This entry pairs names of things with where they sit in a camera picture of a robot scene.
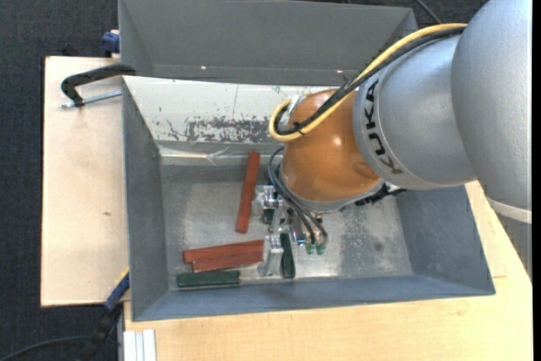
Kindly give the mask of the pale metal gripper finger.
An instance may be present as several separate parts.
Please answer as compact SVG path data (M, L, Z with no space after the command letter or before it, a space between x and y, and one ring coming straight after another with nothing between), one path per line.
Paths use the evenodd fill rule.
M266 236L263 245L263 262L258 266L260 276L275 276L279 273L283 247L280 236L272 234Z

